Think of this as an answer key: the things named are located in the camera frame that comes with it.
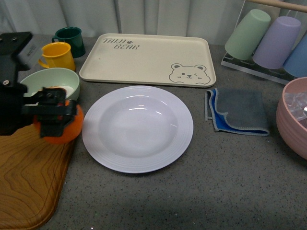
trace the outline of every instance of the orange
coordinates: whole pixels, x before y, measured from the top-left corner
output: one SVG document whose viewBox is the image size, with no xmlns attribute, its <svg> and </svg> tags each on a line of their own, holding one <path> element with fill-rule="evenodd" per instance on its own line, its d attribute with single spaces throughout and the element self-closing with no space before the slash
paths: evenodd
<svg viewBox="0 0 307 230">
<path fill-rule="evenodd" d="M 84 114 L 81 106 L 77 105 L 77 115 L 73 122 L 64 128 L 63 135 L 61 137 L 44 137 L 44 140 L 51 144 L 64 144 L 74 140 L 82 130 Z M 40 131 L 40 122 L 37 121 L 37 116 L 34 116 L 33 124 L 35 128 Z"/>
</svg>

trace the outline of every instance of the light green bowl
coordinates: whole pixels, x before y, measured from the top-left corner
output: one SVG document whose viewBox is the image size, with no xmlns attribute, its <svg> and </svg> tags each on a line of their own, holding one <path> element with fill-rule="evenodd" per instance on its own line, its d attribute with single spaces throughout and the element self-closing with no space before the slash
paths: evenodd
<svg viewBox="0 0 307 230">
<path fill-rule="evenodd" d="M 77 100 L 80 93 L 80 79 L 78 74 L 66 68 L 49 68 L 35 72 L 20 83 L 28 87 L 25 97 L 34 95 L 43 87 L 62 87 L 66 90 L 67 100 Z"/>
</svg>

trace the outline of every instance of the bear drawing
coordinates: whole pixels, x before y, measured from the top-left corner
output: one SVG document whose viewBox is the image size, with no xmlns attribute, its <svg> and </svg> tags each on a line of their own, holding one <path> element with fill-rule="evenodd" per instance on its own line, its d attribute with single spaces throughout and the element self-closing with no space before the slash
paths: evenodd
<svg viewBox="0 0 307 230">
<path fill-rule="evenodd" d="M 206 73 L 207 68 L 203 65 L 183 66 L 176 63 L 172 65 L 172 69 L 169 79 L 175 83 L 206 85 L 211 81 Z"/>
</svg>

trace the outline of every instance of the white curtain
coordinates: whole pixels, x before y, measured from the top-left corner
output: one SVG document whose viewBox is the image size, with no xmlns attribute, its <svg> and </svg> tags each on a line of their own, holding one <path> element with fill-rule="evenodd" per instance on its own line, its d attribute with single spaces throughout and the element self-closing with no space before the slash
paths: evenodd
<svg viewBox="0 0 307 230">
<path fill-rule="evenodd" d="M 77 26 L 83 36 L 106 33 L 201 37 L 223 45 L 233 32 L 243 0 L 0 0 L 0 32 L 53 35 Z M 306 5 L 307 0 L 287 0 Z M 246 3 L 241 15 L 251 8 Z M 274 13 L 286 13 L 275 9 Z M 298 13 L 304 21 L 306 14 Z"/>
</svg>

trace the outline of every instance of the purple cup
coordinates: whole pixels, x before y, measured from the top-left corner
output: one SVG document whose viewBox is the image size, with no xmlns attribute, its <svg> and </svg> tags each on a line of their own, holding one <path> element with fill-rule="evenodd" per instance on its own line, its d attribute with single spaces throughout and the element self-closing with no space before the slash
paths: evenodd
<svg viewBox="0 0 307 230">
<path fill-rule="evenodd" d="M 293 17 L 278 17 L 269 27 L 253 56 L 254 62 L 267 69 L 279 69 L 291 53 L 301 29 Z"/>
</svg>

